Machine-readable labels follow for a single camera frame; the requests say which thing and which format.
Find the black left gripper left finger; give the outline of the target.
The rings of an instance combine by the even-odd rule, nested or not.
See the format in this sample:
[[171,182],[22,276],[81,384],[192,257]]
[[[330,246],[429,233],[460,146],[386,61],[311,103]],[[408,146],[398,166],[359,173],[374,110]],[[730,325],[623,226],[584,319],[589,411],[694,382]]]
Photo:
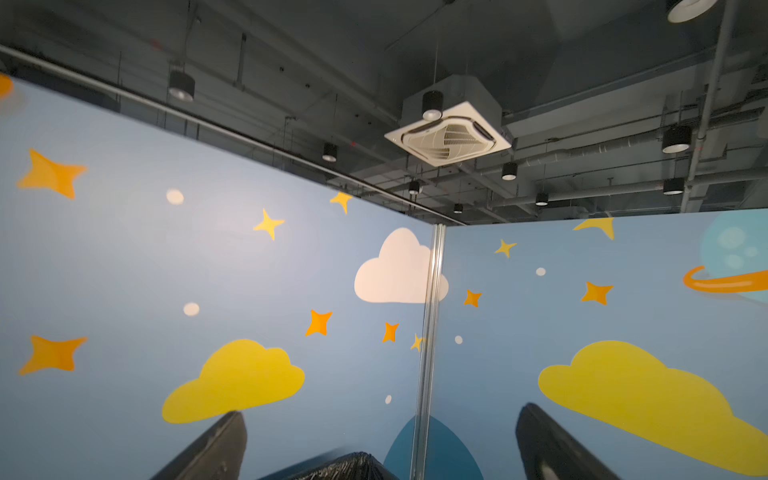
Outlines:
[[247,446],[239,411],[231,411],[158,471],[152,480],[237,480]]

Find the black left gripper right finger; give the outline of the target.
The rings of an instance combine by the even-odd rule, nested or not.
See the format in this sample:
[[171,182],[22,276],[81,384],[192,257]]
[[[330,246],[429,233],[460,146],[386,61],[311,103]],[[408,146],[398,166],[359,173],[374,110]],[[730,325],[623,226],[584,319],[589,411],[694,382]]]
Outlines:
[[525,404],[515,429],[528,480],[619,480],[541,407]]

